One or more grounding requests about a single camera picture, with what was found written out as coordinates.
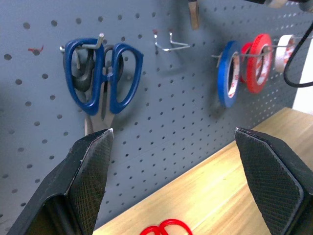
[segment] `wooden table surface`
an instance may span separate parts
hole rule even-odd
[[[256,131],[284,140],[313,169],[313,116],[285,108]],[[230,143],[120,216],[94,235],[139,235],[170,218],[184,221],[194,235],[269,235],[247,186],[239,150]],[[184,235],[178,226],[170,235]]]

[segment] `blue scissor handle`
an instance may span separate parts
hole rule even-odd
[[[82,44],[96,44],[97,39],[94,38],[85,38],[85,39],[76,39],[73,41],[68,42],[65,45],[65,77],[67,81],[68,90],[76,102],[76,104],[84,110],[89,115],[95,115],[99,109],[99,97],[100,97],[100,89],[101,84],[103,83],[104,77],[102,75],[102,66],[104,61],[104,54],[103,54],[103,46],[101,45],[99,49],[95,50],[96,54],[96,61],[94,66],[93,72],[93,82],[92,82],[92,95],[91,99],[87,103],[83,103],[78,98],[74,84],[72,81],[72,56],[74,50],[81,46]]]
[[[134,54],[136,59],[136,68],[134,73],[134,79],[132,86],[125,97],[125,99],[121,102],[117,101],[117,83],[119,80],[119,57],[122,56],[122,53],[125,51],[130,51]],[[118,43],[114,46],[112,51],[112,74],[108,74],[108,80],[111,82],[111,96],[110,96],[110,111],[114,114],[120,113],[123,109],[126,108],[127,105],[131,102],[133,99],[138,85],[140,81],[141,76],[141,69],[142,69],[142,63],[143,63],[143,54],[131,47],[130,45],[124,44],[124,43]]]

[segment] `blue scissors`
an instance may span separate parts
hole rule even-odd
[[[90,81],[90,88],[86,92],[87,94],[89,94],[89,97],[86,102],[82,102],[76,93],[75,85],[73,82],[71,67],[72,56],[75,49],[77,49],[82,44],[95,45],[96,43],[96,39],[77,39],[70,41],[65,46],[64,54],[64,69],[67,86],[76,104],[89,115],[89,118],[86,119],[85,124],[86,122],[89,122],[88,126],[92,126],[92,130],[89,130],[88,133],[92,133],[105,128],[110,128],[114,115],[120,113],[123,109],[127,107],[127,105],[129,105],[138,88],[143,63],[143,54],[140,51],[131,47],[130,45],[120,43],[116,44],[112,49],[112,64],[107,71],[104,64],[106,54],[104,53],[104,47],[101,45],[99,49],[95,50],[96,58],[93,68],[93,78]],[[124,100],[118,102],[117,83],[121,76],[120,58],[122,57],[122,53],[125,51],[130,51],[131,53],[133,53],[136,60],[136,66],[131,88]],[[102,116],[102,103],[105,90],[105,82],[107,82],[107,102],[105,117],[103,120],[105,127],[103,127],[103,123],[101,123],[99,120]]]

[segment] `red scissors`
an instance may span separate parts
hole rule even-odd
[[[167,227],[169,225],[181,226],[188,232],[188,235],[193,235],[190,228],[184,222],[182,222],[178,219],[167,219],[167,220],[163,221],[160,224],[160,226],[150,226],[150,227],[146,228],[144,231],[142,231],[140,235],[147,235],[147,234],[152,233],[152,232],[155,233],[155,235],[169,235],[165,230],[165,227]]]

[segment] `pegboard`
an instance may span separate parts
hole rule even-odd
[[[84,112],[65,81],[59,46],[104,32],[104,44],[128,43],[144,54],[138,91],[113,121],[114,143],[106,194],[96,228],[180,176],[234,140],[236,126],[253,128],[282,107],[296,89],[270,73],[264,90],[250,94],[240,84],[236,103],[221,107],[216,59],[230,40],[302,36],[312,15],[297,4],[271,9],[243,0],[200,0],[201,26],[192,31],[188,4],[177,0],[17,0],[1,5],[0,27],[0,234],[5,234],[42,179],[84,135]],[[190,48],[156,52],[158,42]],[[303,45],[291,68],[299,81],[309,48]],[[134,73],[124,55],[121,98]]]

